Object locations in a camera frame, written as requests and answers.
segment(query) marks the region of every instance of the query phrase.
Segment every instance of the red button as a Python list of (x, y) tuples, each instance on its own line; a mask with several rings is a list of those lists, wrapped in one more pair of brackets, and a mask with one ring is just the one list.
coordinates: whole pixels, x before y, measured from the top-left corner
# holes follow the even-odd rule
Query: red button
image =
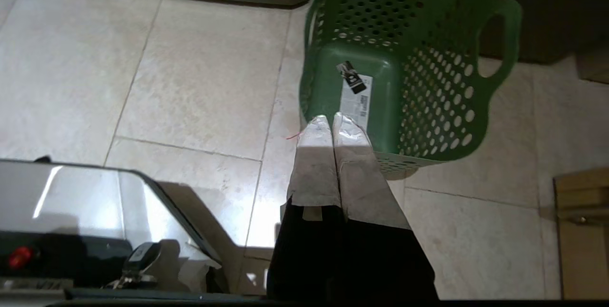
[(9, 256), (9, 268), (17, 270), (23, 268), (32, 259), (32, 249), (29, 247), (18, 247)]

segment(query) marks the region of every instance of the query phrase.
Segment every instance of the product label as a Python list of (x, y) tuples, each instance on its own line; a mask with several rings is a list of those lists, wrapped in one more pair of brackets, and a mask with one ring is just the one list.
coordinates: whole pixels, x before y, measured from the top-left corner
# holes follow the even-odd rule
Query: product label
[(358, 94), (353, 93), (349, 84), (343, 80), (341, 93), (342, 114), (351, 117), (364, 131), (368, 127), (368, 115), (370, 114), (370, 95), (372, 93), (372, 77), (359, 75), (366, 89)]

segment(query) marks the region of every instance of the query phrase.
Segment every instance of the basket hole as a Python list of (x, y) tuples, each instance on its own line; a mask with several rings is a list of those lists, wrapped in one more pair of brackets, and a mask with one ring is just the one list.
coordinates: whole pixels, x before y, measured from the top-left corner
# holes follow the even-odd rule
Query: basket hole
[(464, 95), (466, 99), (470, 99), (474, 95), (474, 87), (469, 86), (468, 88), (466, 88)]
[(465, 70), (463, 71), (463, 73), (464, 73), (466, 76), (468, 76), (468, 77), (469, 77), (469, 76), (471, 75), (471, 73), (473, 73), (473, 72), (474, 72), (474, 66), (472, 66), (471, 64), (468, 64), (468, 65), (465, 67)]
[[(478, 38), (478, 40), (493, 40), (493, 42), (500, 42), (501, 44), (498, 46), (498, 49), (500, 49), (500, 52), (497, 54), (498, 58), (504, 58), (504, 23), (505, 19), (502, 16), (491, 17), (484, 25)], [(491, 77), (497, 72), (497, 70), (499, 70), (500, 66), (501, 62), (496, 60), (493, 60), (492, 62), (485, 62), (483, 63), (483, 66), (480, 66), (479, 62), (478, 75), (485, 78)]]
[(454, 149), (458, 145), (459, 145), (459, 138), (455, 138), (455, 140), (453, 140), (451, 143), (451, 149)]
[(465, 114), (465, 120), (467, 122), (471, 122), (472, 120), (474, 120), (475, 116), (476, 116), (476, 113), (474, 113), (473, 110), (468, 110), (467, 113)]
[(461, 143), (461, 145), (466, 146), (467, 144), (469, 144), (471, 142), (472, 139), (472, 135), (471, 133), (468, 133), (467, 136), (465, 136), (463, 138), (463, 142)]

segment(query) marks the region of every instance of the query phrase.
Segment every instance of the laundry basket handle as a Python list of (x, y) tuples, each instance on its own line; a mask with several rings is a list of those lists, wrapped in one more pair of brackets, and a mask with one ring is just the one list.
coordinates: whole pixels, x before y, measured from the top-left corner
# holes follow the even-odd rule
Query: laundry basket handle
[(313, 16), (317, 14), (317, 0), (313, 0), (309, 11), (306, 13), (306, 22), (304, 23), (304, 53), (309, 51), (309, 42), (311, 42), (311, 23), (314, 22)]
[(518, 41), (520, 37), (522, 8), (513, 0), (495, 0), (493, 1), (489, 18), (496, 15), (504, 17), (504, 55), (500, 68), (489, 77), (489, 80), (496, 84), (496, 86), (499, 86), (518, 61)]

